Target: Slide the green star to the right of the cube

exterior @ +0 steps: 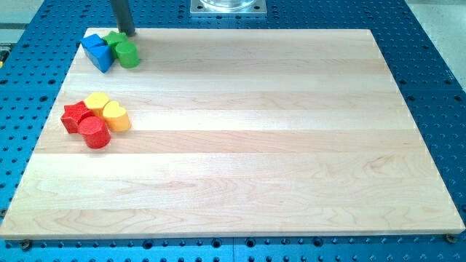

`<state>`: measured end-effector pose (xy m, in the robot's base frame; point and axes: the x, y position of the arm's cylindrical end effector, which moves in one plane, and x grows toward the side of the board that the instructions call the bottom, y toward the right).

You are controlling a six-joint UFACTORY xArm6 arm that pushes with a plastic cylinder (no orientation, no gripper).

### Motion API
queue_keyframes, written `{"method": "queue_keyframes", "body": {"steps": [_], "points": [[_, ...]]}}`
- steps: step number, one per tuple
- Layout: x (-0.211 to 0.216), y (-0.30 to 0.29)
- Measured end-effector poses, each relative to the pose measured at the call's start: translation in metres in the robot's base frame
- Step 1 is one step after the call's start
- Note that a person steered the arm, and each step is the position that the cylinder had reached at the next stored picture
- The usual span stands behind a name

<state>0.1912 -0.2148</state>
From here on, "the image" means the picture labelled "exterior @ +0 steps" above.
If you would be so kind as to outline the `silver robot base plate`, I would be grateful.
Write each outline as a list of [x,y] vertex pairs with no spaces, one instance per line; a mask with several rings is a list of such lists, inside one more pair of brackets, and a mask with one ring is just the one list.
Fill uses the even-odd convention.
[[191,0],[192,15],[265,15],[266,0]]

